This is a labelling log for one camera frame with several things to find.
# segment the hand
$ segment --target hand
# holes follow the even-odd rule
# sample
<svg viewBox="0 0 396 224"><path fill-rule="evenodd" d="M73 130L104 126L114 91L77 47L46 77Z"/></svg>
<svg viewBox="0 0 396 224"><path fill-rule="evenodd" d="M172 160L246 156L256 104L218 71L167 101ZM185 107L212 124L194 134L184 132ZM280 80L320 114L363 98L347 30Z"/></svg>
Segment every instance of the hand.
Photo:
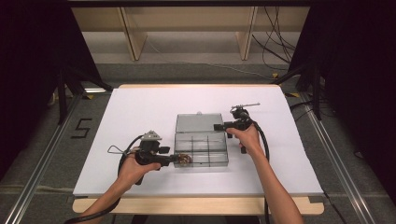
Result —
<svg viewBox="0 0 396 224"><path fill-rule="evenodd" d="M245 146L247 149L247 154L252 157L259 155L264 155L262 151L262 146L260 145L259 133L257 132L254 124L251 124L246 130L240 131L235 128L228 128L227 133L234 134L236 138L241 141L241 145Z"/></svg>
<svg viewBox="0 0 396 224"><path fill-rule="evenodd" d="M140 165L134 158L134 154L129 154L125 159L119 173L116 183L124 192L132 187L142 176L149 171L158 170L161 165L154 162L148 165Z"/></svg>

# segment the gray carpet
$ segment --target gray carpet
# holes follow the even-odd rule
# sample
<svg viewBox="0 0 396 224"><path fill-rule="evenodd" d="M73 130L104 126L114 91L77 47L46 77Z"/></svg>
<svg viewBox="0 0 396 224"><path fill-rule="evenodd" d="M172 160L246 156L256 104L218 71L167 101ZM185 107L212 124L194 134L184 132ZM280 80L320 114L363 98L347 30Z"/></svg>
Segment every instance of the gray carpet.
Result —
<svg viewBox="0 0 396 224"><path fill-rule="evenodd" d="M104 82L114 87L125 83L270 83L271 79L268 78L272 78L273 73L277 72L280 75L284 73L262 64L228 66L250 73L260 73L266 78L208 64L97 64L97 66ZM296 80L297 77L293 77L283 83L282 90L295 92ZM95 94L91 100L80 101L21 223L62 223L76 215L72 211L72 188L77 183L108 100L108 94ZM301 102L300 98L288 97L287 100L290 105ZM323 124L377 223L396 223L395 205L382 189L370 167L353 154L356 148L348 137L345 127L326 104L321 104L321 111ZM21 186L28 181L53 135L59 118L58 112L57 105L49 107L30 145L20 153L0 182L0 220L5 220L7 217L9 209L21 191ZM329 194L331 201L347 223L360 223L304 107L299 106L292 113L298 119L296 125L320 185ZM84 134L84 131L76 130L80 119L91 119L81 123L82 127L90 130L86 138L72 138ZM341 223L341 218L330 202L325 197L323 200L325 212L320 216L304 217L305 222ZM107 216L103 223L129 223L131 216L116 216L114 220L112 218L113 216Z"/></svg>

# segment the transparent plastic box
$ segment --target transparent plastic box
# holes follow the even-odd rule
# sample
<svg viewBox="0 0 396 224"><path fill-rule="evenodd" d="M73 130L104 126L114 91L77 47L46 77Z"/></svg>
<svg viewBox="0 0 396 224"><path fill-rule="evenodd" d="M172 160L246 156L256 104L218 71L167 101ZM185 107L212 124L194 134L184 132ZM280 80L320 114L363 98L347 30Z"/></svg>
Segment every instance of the transparent plastic box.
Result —
<svg viewBox="0 0 396 224"><path fill-rule="evenodd" d="M221 114L178 115L175 153L191 156L192 163L175 163L175 167L227 166L225 133L213 128L222 123Z"/></svg>

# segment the white tabletop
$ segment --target white tabletop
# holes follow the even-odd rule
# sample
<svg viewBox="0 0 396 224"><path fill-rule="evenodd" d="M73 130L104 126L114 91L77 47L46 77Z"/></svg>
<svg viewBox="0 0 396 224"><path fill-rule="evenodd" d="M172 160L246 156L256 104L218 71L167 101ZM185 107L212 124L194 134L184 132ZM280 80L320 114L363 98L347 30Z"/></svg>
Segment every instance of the white tabletop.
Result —
<svg viewBox="0 0 396 224"><path fill-rule="evenodd" d="M173 153L178 114L221 113L223 121L233 121L232 105L255 103L261 105L246 109L265 133L270 163L280 182L291 195L321 194L285 96L276 85L143 85L115 89L74 194L98 196L114 182L120 155L108 154L110 146L126 149L138 135L153 130L163 138L161 146L170 147ZM125 196L262 196L252 160L240 153L238 143L237 139L227 139L227 167L175 168L170 164L146 174L142 185L133 186Z"/></svg>

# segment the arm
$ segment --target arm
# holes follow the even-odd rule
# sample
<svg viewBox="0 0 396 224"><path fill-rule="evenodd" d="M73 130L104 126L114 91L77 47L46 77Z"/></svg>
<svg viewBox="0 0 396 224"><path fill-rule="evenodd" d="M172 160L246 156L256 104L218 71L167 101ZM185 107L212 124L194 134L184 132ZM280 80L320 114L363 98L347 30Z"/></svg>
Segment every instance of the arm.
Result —
<svg viewBox="0 0 396 224"><path fill-rule="evenodd" d="M304 223L294 200L290 197L285 188L283 188L266 159L262 151L262 146L260 145L259 134L254 125L251 125L245 131L229 128L226 132L234 134L239 138L241 144L246 147L247 153L250 155L251 159L253 159L257 174L262 182L265 198L275 222Z"/></svg>
<svg viewBox="0 0 396 224"><path fill-rule="evenodd" d="M159 169L161 165L159 163L152 163L148 165L139 165L134 159L134 155L131 154L125 159L119 173L119 177L110 186L110 188L103 194L91 207L81 214L82 217L91 215L107 209L113 204L122 194L130 189L134 183L136 183L145 173ZM93 220L80 222L84 224L99 223L103 217L99 217Z"/></svg>

